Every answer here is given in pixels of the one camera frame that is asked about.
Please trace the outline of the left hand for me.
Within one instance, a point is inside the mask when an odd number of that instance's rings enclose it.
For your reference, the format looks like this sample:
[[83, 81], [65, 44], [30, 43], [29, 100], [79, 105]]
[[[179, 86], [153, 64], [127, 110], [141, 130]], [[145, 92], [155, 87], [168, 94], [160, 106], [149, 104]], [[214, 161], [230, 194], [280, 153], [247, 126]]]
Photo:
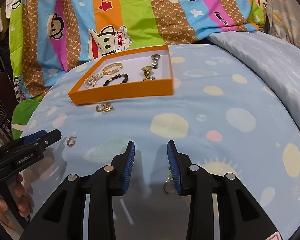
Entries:
[[0, 222], [9, 229], [22, 233], [29, 224], [30, 205], [25, 196], [23, 176], [0, 183]]

